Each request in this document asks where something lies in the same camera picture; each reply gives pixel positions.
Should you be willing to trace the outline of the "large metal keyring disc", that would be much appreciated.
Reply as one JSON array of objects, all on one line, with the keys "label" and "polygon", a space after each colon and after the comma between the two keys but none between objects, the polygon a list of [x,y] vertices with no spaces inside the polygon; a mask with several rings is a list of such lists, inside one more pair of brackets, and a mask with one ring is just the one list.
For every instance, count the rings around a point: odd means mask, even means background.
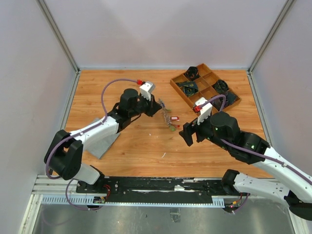
[{"label": "large metal keyring disc", "polygon": [[166,107],[162,99],[159,98],[158,103],[161,106],[161,110],[162,110],[166,125],[169,127],[171,131],[175,131],[177,128],[180,127],[180,124],[176,123],[180,121],[180,118],[178,116],[171,115],[171,110]]}]

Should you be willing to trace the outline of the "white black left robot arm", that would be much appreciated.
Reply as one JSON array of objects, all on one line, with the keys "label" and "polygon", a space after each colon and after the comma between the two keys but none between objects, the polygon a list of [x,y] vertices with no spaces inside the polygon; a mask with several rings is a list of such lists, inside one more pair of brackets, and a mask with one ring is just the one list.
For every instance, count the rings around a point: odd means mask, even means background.
[{"label": "white black left robot arm", "polygon": [[135,89],[126,89],[113,109],[102,119],[72,132],[58,131],[44,158],[46,170],[55,171],[64,180],[80,180],[94,193],[104,188],[103,174],[82,163],[83,152],[94,143],[111,137],[129,126],[133,117],[152,117],[161,109],[152,94],[145,97]]}]

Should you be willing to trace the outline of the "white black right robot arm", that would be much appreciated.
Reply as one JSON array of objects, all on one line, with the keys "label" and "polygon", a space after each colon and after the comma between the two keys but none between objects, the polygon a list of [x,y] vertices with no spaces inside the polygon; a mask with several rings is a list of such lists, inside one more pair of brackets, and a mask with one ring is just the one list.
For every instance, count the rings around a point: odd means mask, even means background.
[{"label": "white black right robot arm", "polygon": [[236,118],[225,112],[198,118],[183,125],[179,135],[188,146],[209,140],[226,150],[236,160],[260,168],[277,181],[261,181],[236,170],[227,170],[221,180],[226,195],[246,193],[265,197],[286,205],[296,216],[312,219],[312,177],[282,157],[260,136],[240,130]]}]

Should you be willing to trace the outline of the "dark folded cloth pair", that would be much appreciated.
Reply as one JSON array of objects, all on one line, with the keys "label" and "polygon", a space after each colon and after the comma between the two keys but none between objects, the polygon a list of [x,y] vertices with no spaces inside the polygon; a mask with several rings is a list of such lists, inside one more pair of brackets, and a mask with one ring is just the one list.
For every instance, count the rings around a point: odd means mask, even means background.
[{"label": "dark folded cloth pair", "polygon": [[[237,101],[240,100],[240,98],[236,94],[234,94],[232,91],[226,91],[225,93],[223,93],[223,95],[225,96],[226,100],[222,108],[222,111],[224,111],[225,108],[235,104]],[[223,104],[223,97],[219,97],[212,101],[212,106],[214,106],[218,111],[220,110],[222,104]]]}]

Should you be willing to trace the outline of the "blue patterned folded cloth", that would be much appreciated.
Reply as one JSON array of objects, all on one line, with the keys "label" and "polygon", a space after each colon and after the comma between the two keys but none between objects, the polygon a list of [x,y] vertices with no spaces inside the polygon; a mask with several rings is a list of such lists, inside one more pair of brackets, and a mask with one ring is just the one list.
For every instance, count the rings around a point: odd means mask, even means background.
[{"label": "blue patterned folded cloth", "polygon": [[176,85],[187,97],[191,97],[199,92],[198,85],[194,81],[177,82]]}]

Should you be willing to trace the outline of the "dark green folded cloth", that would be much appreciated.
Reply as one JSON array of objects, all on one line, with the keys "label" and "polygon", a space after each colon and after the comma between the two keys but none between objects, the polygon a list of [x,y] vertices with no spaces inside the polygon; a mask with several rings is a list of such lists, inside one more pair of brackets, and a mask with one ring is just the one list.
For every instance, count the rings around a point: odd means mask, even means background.
[{"label": "dark green folded cloth", "polygon": [[218,79],[215,82],[215,84],[212,85],[212,87],[216,90],[216,92],[218,94],[223,94],[223,93],[227,92],[229,89],[227,83],[222,79]]}]

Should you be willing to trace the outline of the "wooden compartment tray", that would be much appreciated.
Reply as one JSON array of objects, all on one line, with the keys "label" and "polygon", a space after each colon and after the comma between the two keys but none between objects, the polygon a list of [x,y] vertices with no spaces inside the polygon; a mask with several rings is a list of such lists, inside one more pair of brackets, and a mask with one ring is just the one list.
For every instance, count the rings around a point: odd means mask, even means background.
[{"label": "wooden compartment tray", "polygon": [[[187,97],[183,91],[176,85],[177,82],[184,82],[189,81],[185,76],[184,71],[180,75],[172,78],[170,80],[170,85],[174,88],[174,90],[181,96],[181,98],[191,107],[194,107],[195,102],[200,99],[201,97],[206,98],[206,100],[209,100],[217,95],[219,95],[216,90],[212,87],[213,84],[218,79],[221,79],[215,72],[213,72],[206,64],[202,63],[196,66],[198,68],[198,73],[200,75],[199,78],[194,80],[196,84],[198,85],[199,92],[191,97]],[[241,97],[232,89],[229,84],[227,83],[229,89],[228,91],[232,91],[234,94],[236,94],[240,100],[237,101],[235,104],[225,108],[225,111],[228,111],[232,109],[233,107],[237,106],[241,102]]]}]

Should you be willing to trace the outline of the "dark patterned folded cloth top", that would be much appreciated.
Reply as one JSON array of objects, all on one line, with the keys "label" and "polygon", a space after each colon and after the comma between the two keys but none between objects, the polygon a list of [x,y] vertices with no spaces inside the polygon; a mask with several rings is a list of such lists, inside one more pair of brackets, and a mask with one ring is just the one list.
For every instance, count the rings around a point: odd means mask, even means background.
[{"label": "dark patterned folded cloth top", "polygon": [[190,81],[196,80],[200,77],[198,73],[198,68],[196,66],[190,66],[188,70],[184,73],[184,76]]}]

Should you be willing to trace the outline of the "grey felt cloth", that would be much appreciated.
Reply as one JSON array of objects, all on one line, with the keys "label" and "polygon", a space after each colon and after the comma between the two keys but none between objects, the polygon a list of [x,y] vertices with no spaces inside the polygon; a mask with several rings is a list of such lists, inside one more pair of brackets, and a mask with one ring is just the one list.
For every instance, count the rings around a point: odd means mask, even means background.
[{"label": "grey felt cloth", "polygon": [[97,159],[101,159],[117,140],[119,124],[112,117],[107,117],[104,123],[97,121],[100,125],[84,134],[83,147]]}]

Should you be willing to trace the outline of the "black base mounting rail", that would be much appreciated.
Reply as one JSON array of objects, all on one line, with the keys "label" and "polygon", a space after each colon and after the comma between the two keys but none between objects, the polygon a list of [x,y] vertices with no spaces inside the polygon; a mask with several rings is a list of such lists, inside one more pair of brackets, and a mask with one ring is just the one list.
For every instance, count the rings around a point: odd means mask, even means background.
[{"label": "black base mounting rail", "polygon": [[76,192],[100,196],[106,192],[109,203],[117,204],[208,204],[214,196],[240,196],[227,193],[220,178],[195,177],[121,177],[103,179],[103,185],[89,185],[79,181]]}]

